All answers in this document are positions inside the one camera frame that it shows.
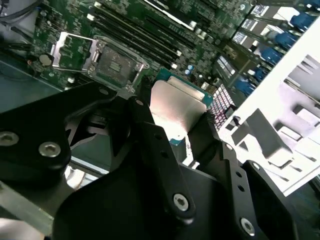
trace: ram slot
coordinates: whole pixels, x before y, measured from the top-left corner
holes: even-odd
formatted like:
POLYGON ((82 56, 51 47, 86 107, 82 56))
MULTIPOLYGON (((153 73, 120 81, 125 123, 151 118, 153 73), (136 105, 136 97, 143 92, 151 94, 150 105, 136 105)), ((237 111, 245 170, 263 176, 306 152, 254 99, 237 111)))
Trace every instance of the ram slot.
POLYGON ((111 36, 114 39, 117 39, 121 41, 122 43, 126 44, 129 48, 135 49, 136 51, 140 52, 141 54, 148 56, 149 58, 153 59, 154 61, 158 62, 159 64, 163 65, 165 68, 170 69, 171 68, 171 62, 161 58, 156 53, 153 53, 139 44, 131 41, 130 39, 127 39, 123 35, 118 34, 116 31, 114 31, 112 28, 109 28, 109 26, 106 26, 104 24, 101 24, 99 22, 94 22, 93 26, 98 28, 100 31, 105 33, 107 36, 111 36))
POLYGON ((116 10, 114 10, 113 8, 109 7, 108 5, 106 5, 105 3, 101 3, 101 9, 103 9, 106 12, 110 12, 112 13, 112 15, 114 15, 115 17, 117 17, 118 19, 121 19, 123 22, 131 25, 132 27, 140 30, 141 32, 143 32, 145 35, 148 35, 150 38, 154 38, 157 39, 157 41, 161 44, 163 44, 164 46, 167 46, 168 48, 170 48, 171 50, 177 52, 177 50, 179 50, 177 48, 177 46, 173 45, 169 40, 166 39, 160 39, 159 36, 157 36, 156 34, 154 34, 153 32, 148 31, 146 28, 142 27, 141 25, 139 25, 138 23, 132 21, 131 19, 125 17, 124 15, 118 13, 116 10))
POLYGON ((216 10, 218 8, 217 5, 215 5, 212 1, 210 0, 200 0, 200 2, 204 3, 205 5, 207 5, 209 8, 216 10))
POLYGON ((145 19, 148 22, 150 22, 151 24, 155 25, 160 30, 162 30, 163 32, 165 32, 166 34, 168 34, 169 36, 171 36, 174 39, 176 39, 178 42, 182 43, 183 45, 186 45, 187 47, 189 47, 191 49, 194 49, 196 47, 196 45, 193 42, 191 42, 188 39, 184 38, 179 33, 171 30, 170 28, 165 26, 163 23, 157 21, 156 19, 152 18, 151 16, 147 15, 145 17, 145 19))
POLYGON ((134 35, 133 33, 126 31, 125 29, 122 28, 122 26, 118 25, 116 22, 107 21, 106 19, 103 19, 103 17, 101 17, 101 16, 96 18, 96 22, 106 26, 109 29, 112 29, 118 35, 120 34, 121 36, 126 37, 130 41, 142 46, 143 48, 147 49, 148 51, 151 51, 151 52, 159 55, 161 58, 165 59, 166 61, 174 62, 176 60, 176 57, 172 57, 170 55, 167 55, 161 49, 144 41, 143 39, 139 38, 138 36, 134 35))
POLYGON ((131 25, 125 23, 121 19, 117 18, 116 16, 112 15, 111 13, 99 8, 95 7, 94 11, 95 17, 97 16, 103 16, 109 20, 112 20, 113 22, 117 23, 119 26, 122 26, 126 31, 132 33, 132 35, 137 36, 141 39, 144 39, 146 42, 149 42, 153 46, 155 46, 158 49, 161 49, 163 52, 167 53, 170 55, 172 58, 177 58, 179 55, 177 54, 176 51, 173 51, 172 49, 169 49, 167 46, 161 44, 157 40, 153 39, 152 37, 144 34, 142 31, 132 27, 131 25))

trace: silver screw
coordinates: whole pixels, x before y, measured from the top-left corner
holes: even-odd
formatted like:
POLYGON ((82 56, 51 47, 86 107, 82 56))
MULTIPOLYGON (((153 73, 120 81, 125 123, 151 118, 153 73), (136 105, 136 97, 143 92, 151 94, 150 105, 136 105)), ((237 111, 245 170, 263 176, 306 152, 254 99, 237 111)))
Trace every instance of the silver screw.
POLYGON ((240 223, 241 223, 243 230, 247 234, 249 234, 251 237, 253 237, 256 234, 254 226, 252 225, 252 223, 248 219, 243 217, 240 219, 240 223))
POLYGON ((258 165, 258 164, 256 164, 255 162, 253 163, 253 166, 254 166, 256 169, 260 170, 259 165, 258 165))
POLYGON ((11 131, 0 132, 0 146, 9 147, 15 145, 19 141, 17 134, 11 131))
POLYGON ((44 157, 55 158, 61 153, 61 148, 57 143, 47 141, 39 146, 39 153, 44 157))
POLYGON ((183 196, 182 194, 180 193, 176 193, 174 196, 173 196, 173 203, 174 205, 182 212, 185 212, 188 210, 189 208, 189 202, 188 200, 186 199, 185 196, 183 196))
POLYGON ((99 92, 104 94, 104 95, 109 95, 109 92, 107 90, 105 90, 104 88, 100 88, 99 92))
POLYGON ((140 100, 136 100, 135 102, 136 102, 137 104, 141 105, 141 106, 144 105, 144 103, 143 103, 142 101, 140 101, 140 100))

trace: motherboard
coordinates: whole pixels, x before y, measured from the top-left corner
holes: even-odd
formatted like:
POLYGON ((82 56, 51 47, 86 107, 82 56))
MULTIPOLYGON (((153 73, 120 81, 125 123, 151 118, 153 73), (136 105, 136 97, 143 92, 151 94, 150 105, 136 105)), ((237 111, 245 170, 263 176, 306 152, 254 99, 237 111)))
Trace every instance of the motherboard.
POLYGON ((62 90, 97 81, 135 93, 163 72, 200 87, 251 8, 249 0, 45 0, 28 65, 62 90))

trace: blue connector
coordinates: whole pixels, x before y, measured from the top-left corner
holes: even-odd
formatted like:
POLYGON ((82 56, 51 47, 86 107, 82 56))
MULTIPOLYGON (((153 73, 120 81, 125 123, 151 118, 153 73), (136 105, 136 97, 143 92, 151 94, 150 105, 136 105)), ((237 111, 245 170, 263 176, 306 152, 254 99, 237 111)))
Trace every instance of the blue connector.
POLYGON ((268 71, 264 68, 261 68, 261 67, 257 67, 254 71, 255 71, 255 73, 254 73, 253 77, 259 83, 261 83, 263 81, 263 79, 265 79, 265 77, 268 75, 268 71))
POLYGON ((243 92, 245 96, 249 96, 256 88, 250 84, 249 80, 239 76, 235 81, 234 87, 239 91, 243 92))
POLYGON ((262 51, 261 57, 268 63, 272 65, 276 65, 284 55, 281 52, 273 49, 272 47, 268 47, 262 51))
POLYGON ((289 50, 296 43, 299 36, 293 35, 290 32, 280 33, 274 38, 274 42, 279 44, 285 50, 289 50))
POLYGON ((293 16, 291 18, 290 23, 305 32, 316 18, 316 16, 310 16, 304 12, 300 12, 298 16, 293 16))

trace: green circuit board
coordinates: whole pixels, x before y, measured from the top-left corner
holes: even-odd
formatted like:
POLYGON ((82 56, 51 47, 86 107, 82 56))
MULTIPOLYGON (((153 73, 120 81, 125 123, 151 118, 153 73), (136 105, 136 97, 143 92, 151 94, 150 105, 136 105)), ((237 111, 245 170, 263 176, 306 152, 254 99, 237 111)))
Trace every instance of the green circuit board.
MULTIPOLYGON (((209 82, 213 59, 251 10, 248 0, 45 0, 40 8, 29 65, 61 89, 96 80, 82 70, 91 40, 68 36, 59 51, 59 67, 39 60, 47 55, 53 61, 52 49, 62 32, 88 39, 107 37, 139 55, 148 69, 139 73, 134 88, 144 75, 155 78, 163 68, 200 87, 209 82), (69 78, 76 83, 70 84, 69 78)), ((110 63, 110 71, 116 72, 104 72, 100 82, 123 87, 118 82, 122 71, 135 63, 127 55, 121 63, 110 63)))

